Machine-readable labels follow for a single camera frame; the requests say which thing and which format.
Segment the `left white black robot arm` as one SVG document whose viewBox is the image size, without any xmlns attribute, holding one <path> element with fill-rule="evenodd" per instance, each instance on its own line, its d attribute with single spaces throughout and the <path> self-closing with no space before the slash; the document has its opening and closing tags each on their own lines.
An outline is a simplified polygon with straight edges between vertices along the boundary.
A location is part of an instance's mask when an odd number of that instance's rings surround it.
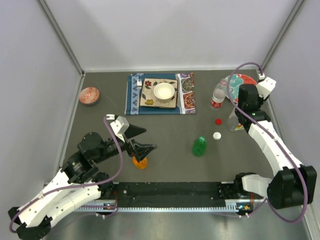
<svg viewBox="0 0 320 240">
<path fill-rule="evenodd" d="M 111 135 L 108 140 L 103 140 L 97 132 L 87 133 L 77 145 L 77 152 L 69 157 L 47 186 L 25 205 L 8 211 L 11 233 L 21 240 L 42 239 L 77 208 L 113 194 L 112 183 L 122 171 L 124 152 L 141 162 L 157 148 L 155 144 L 141 144 L 133 139 L 145 133 L 145 128 L 130 124 L 120 139 L 109 123 L 105 126 Z M 115 175 L 99 172 L 97 164 L 114 156 L 120 158 Z"/>
</svg>

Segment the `red bottle cap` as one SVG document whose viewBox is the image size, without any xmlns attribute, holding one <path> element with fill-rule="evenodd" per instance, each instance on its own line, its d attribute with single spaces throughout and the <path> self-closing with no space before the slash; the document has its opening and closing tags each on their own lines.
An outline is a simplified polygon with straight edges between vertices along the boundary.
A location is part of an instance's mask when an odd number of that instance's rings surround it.
<svg viewBox="0 0 320 240">
<path fill-rule="evenodd" d="M 221 120 L 220 118 L 217 118 L 217 119 L 215 120 L 215 123 L 216 123 L 217 125 L 221 125 L 221 124 L 222 124 L 222 120 Z"/>
</svg>

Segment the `square clear juice bottle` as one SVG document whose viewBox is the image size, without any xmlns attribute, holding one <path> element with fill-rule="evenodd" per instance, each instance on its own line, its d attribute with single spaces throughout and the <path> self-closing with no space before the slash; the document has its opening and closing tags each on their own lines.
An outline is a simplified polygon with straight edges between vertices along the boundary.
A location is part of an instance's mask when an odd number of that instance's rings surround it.
<svg viewBox="0 0 320 240">
<path fill-rule="evenodd" d="M 235 131 L 238 131 L 238 130 L 243 130 L 244 127 L 242 124 L 239 123 L 239 120 L 238 120 L 238 117 L 235 113 L 235 108 L 231 111 L 229 117 L 228 117 L 228 120 L 227 120 L 227 125 L 228 125 L 228 128 L 231 132 L 235 132 Z"/>
</svg>

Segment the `clear bottle red label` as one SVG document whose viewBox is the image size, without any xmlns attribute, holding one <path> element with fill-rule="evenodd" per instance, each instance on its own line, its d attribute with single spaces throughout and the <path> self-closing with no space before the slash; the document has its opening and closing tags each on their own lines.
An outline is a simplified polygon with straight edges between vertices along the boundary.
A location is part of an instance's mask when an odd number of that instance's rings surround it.
<svg viewBox="0 0 320 240">
<path fill-rule="evenodd" d="M 226 87 L 227 87 L 228 81 L 225 78 L 222 78 L 220 82 L 216 85 L 216 87 L 213 90 L 212 97 L 210 100 L 210 105 L 213 110 L 219 110 L 223 102 L 226 98 Z"/>
</svg>

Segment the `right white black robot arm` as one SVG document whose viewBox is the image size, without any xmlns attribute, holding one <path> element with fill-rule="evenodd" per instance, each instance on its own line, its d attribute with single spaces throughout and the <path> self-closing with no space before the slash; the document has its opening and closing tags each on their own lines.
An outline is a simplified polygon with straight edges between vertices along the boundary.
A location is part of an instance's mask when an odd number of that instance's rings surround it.
<svg viewBox="0 0 320 240">
<path fill-rule="evenodd" d="M 233 192 L 239 198 L 255 193 L 277 210 L 309 205 L 314 199 L 317 172 L 313 166 L 303 165 L 277 135 L 270 117 L 261 110 L 266 97 L 259 90 L 253 84 L 240 85 L 235 114 L 268 160 L 273 178 L 243 173 Z"/>
</svg>

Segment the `white bottle cap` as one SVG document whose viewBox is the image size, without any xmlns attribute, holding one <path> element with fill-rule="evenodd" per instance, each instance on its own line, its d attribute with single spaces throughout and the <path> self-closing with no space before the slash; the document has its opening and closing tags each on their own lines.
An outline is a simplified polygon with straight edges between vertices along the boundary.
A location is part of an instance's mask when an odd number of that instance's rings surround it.
<svg viewBox="0 0 320 240">
<path fill-rule="evenodd" d="M 220 132 L 214 132 L 212 137 L 215 139 L 215 140 L 220 140 L 222 135 Z"/>
</svg>

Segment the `green plastic bottle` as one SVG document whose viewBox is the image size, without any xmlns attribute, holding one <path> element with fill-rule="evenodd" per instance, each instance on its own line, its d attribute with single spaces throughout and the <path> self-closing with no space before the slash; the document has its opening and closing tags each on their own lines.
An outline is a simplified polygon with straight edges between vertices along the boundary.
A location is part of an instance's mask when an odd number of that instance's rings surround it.
<svg viewBox="0 0 320 240">
<path fill-rule="evenodd" d="M 196 157 L 201 157 L 205 154 L 207 149 L 207 140 L 205 136 L 199 136 L 193 143 L 192 154 Z"/>
</svg>

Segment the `orange plastic bottle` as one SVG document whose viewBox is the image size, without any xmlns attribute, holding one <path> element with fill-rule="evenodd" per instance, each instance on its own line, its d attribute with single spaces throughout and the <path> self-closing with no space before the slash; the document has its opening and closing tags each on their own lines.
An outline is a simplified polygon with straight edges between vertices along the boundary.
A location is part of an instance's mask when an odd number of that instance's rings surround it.
<svg viewBox="0 0 320 240">
<path fill-rule="evenodd" d="M 132 162 L 136 168 L 143 170 L 148 166 L 148 159 L 145 157 L 143 160 L 138 161 L 137 158 L 134 156 L 132 157 Z"/>
</svg>

